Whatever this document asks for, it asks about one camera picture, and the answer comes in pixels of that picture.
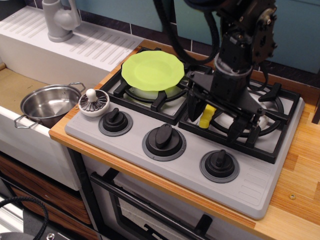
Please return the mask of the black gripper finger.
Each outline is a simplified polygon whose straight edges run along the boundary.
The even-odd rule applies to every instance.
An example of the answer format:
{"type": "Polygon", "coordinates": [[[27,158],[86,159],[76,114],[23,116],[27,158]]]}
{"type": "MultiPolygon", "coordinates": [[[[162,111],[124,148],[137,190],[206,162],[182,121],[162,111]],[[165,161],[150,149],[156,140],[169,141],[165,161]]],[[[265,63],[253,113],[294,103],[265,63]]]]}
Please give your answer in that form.
{"type": "Polygon", "coordinates": [[[207,95],[199,92],[190,91],[187,96],[188,118],[194,122],[204,111],[207,95]]]}
{"type": "Polygon", "coordinates": [[[237,138],[244,132],[244,130],[248,127],[249,119],[244,117],[237,117],[234,119],[233,123],[230,125],[226,142],[228,144],[233,143],[237,140],[237,138]]]}

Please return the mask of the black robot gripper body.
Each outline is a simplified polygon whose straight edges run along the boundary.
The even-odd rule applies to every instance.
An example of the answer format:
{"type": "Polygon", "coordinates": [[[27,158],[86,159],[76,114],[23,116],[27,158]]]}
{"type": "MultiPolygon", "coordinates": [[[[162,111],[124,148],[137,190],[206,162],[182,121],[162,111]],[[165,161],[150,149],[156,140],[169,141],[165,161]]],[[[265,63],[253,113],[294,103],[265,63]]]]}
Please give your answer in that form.
{"type": "Polygon", "coordinates": [[[266,111],[249,94],[248,81],[253,65],[249,63],[241,66],[240,69],[235,69],[220,58],[216,58],[214,63],[213,74],[195,71],[187,73],[187,78],[192,82],[189,92],[206,94],[206,104],[233,118],[247,118],[249,122],[256,125],[266,111]]]}

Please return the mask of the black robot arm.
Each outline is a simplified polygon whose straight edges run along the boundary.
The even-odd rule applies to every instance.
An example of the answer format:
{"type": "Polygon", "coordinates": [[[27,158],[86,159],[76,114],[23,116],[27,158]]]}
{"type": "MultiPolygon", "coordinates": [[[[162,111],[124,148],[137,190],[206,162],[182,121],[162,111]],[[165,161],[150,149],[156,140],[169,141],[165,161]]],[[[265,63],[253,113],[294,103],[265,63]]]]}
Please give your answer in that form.
{"type": "Polygon", "coordinates": [[[273,0],[188,0],[186,4],[204,13],[210,29],[216,31],[213,12],[221,18],[223,34],[214,57],[212,75],[188,72],[192,82],[187,98],[189,119],[195,121],[209,104],[233,117],[226,142],[232,143],[245,129],[254,131],[265,110],[249,91],[262,91],[250,85],[255,65],[263,66],[273,56],[276,5],[273,0]]]}

